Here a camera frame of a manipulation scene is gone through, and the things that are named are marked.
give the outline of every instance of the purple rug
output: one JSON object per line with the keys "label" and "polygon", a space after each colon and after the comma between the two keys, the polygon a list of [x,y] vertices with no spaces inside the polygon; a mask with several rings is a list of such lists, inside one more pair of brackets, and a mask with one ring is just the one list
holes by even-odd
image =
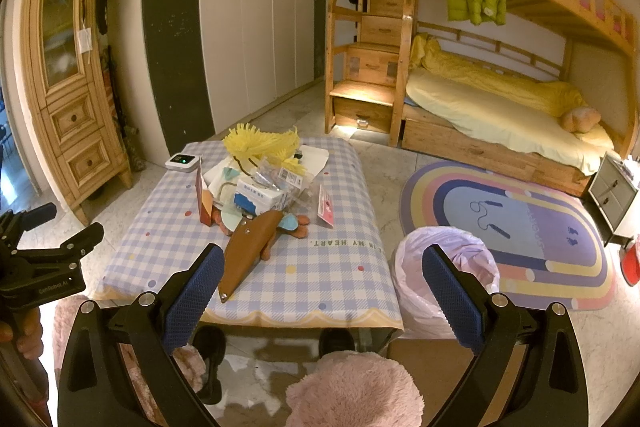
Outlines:
{"label": "purple rug", "polygon": [[452,161],[416,171],[402,189],[400,221],[473,233],[493,253],[500,291],[515,304],[604,308],[614,270],[591,216],[577,198]]}

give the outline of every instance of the blue plaid tablecloth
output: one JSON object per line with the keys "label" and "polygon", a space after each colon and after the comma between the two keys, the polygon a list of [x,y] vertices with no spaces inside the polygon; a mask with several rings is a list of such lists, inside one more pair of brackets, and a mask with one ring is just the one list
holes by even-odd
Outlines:
{"label": "blue plaid tablecloth", "polygon": [[[398,300],[355,149],[333,137],[303,142],[329,151],[319,178],[334,204],[334,228],[310,209],[309,235],[280,235],[271,259],[260,261],[224,304],[216,292],[203,316],[214,323],[265,327],[402,328]],[[190,143],[203,172],[226,156],[222,142]],[[167,171],[122,238],[97,297],[133,299],[158,291],[186,270],[208,243],[228,243],[217,226],[200,222],[196,172]]]}

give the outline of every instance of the wooden bunk bed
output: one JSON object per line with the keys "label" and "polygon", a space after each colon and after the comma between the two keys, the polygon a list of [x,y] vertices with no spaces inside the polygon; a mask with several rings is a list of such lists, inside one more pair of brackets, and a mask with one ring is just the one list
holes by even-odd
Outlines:
{"label": "wooden bunk bed", "polygon": [[[465,40],[465,44],[507,55],[565,80],[574,42],[585,42],[625,57],[628,118],[624,134],[607,122],[601,124],[616,151],[626,156],[638,132],[635,90],[636,22],[614,0],[507,0],[507,11],[566,38],[562,64],[471,32],[417,20],[418,0],[358,0],[356,10],[329,0],[327,23],[325,132],[334,124],[356,126],[389,133],[389,145],[424,152],[479,166],[524,181],[581,195],[590,176],[537,153],[520,153],[500,144],[474,139],[452,124],[420,107],[405,102],[412,38],[425,28],[439,39]],[[357,42],[335,45],[335,25],[347,20],[358,23]],[[344,54],[342,81],[334,81],[334,57]],[[517,74],[486,60],[484,67]]]}

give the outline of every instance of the white nightstand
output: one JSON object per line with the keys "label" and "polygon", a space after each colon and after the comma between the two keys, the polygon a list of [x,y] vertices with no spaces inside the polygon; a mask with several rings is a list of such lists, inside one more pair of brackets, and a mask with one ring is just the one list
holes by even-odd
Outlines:
{"label": "white nightstand", "polygon": [[620,160],[606,154],[594,175],[589,194],[613,235],[633,238],[640,231],[640,191],[622,170]]}

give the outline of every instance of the black shoe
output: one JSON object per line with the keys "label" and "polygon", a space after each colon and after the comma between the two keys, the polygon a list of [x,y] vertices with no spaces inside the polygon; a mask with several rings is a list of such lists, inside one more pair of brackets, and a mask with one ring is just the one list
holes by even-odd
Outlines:
{"label": "black shoe", "polygon": [[218,380],[218,366],[225,359],[225,333],[216,326],[202,326],[196,331],[191,343],[209,368],[209,378],[197,396],[206,405],[215,405],[222,400],[222,385]]}
{"label": "black shoe", "polygon": [[320,358],[334,351],[355,351],[356,344],[349,330],[343,328],[326,328],[320,333],[318,350]]}

